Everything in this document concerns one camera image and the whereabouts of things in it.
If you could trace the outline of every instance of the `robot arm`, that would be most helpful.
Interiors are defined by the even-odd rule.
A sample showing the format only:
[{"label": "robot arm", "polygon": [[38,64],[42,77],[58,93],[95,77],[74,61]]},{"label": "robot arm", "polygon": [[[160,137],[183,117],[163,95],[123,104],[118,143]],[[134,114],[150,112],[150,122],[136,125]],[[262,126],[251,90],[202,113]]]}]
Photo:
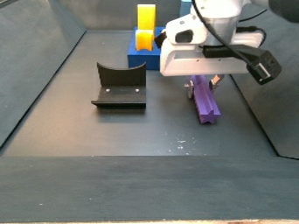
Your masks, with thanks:
[{"label": "robot arm", "polygon": [[258,49],[263,34],[235,32],[239,14],[244,4],[256,4],[270,8],[287,20],[299,22],[297,1],[192,0],[195,7],[191,7],[191,14],[175,19],[166,26],[162,74],[246,74],[250,71],[258,83],[266,84],[279,75],[280,66],[271,53]]}]

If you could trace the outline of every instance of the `yellow object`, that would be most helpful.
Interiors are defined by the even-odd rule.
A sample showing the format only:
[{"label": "yellow object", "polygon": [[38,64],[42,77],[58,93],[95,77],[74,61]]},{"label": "yellow object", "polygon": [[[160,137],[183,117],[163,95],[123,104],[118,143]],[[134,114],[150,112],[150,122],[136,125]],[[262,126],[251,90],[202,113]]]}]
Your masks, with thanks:
[{"label": "yellow object", "polygon": [[151,30],[136,30],[135,31],[135,49],[140,51],[146,49],[154,50],[154,31]]},{"label": "yellow object", "polygon": [[139,4],[138,8],[138,30],[155,30],[155,5]]},{"label": "yellow object", "polygon": [[139,4],[136,6],[138,30],[135,31],[135,49],[154,50],[155,39],[155,5]]}]

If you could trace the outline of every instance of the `black holder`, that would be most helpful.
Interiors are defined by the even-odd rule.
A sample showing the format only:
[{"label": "black holder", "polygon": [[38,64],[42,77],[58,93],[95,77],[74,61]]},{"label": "black holder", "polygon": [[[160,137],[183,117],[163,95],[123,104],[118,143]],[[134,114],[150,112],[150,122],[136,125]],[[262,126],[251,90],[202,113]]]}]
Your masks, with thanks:
[{"label": "black holder", "polygon": [[104,109],[146,108],[146,63],[128,69],[114,69],[98,63],[100,90],[91,103]]}]

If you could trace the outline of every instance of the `purple object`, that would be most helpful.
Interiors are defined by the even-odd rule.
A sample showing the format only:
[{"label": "purple object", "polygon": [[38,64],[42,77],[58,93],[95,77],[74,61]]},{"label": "purple object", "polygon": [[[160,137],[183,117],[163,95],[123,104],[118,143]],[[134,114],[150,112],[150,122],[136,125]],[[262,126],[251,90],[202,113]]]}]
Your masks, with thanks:
[{"label": "purple object", "polygon": [[194,84],[194,100],[200,116],[200,123],[215,123],[220,116],[220,110],[214,100],[210,85],[204,75],[191,77]]}]

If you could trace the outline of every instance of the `robot cable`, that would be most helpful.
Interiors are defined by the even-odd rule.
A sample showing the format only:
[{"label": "robot cable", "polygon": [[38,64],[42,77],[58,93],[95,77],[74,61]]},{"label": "robot cable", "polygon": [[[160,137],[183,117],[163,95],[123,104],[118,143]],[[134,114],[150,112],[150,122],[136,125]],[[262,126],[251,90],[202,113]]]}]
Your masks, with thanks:
[{"label": "robot cable", "polygon": [[218,35],[218,33],[215,32],[214,28],[211,27],[211,25],[206,22],[202,13],[199,11],[198,5],[195,3],[195,0],[191,0],[191,4],[192,7],[196,11],[198,17],[200,18],[202,23],[204,24],[207,30],[210,31],[211,35],[215,37],[215,39],[234,52],[234,54],[238,56],[238,58],[240,58],[250,67],[254,67],[251,61],[248,60],[248,58],[238,51],[235,51],[231,47],[230,44],[224,41],[224,39],[222,39],[222,37]]}]

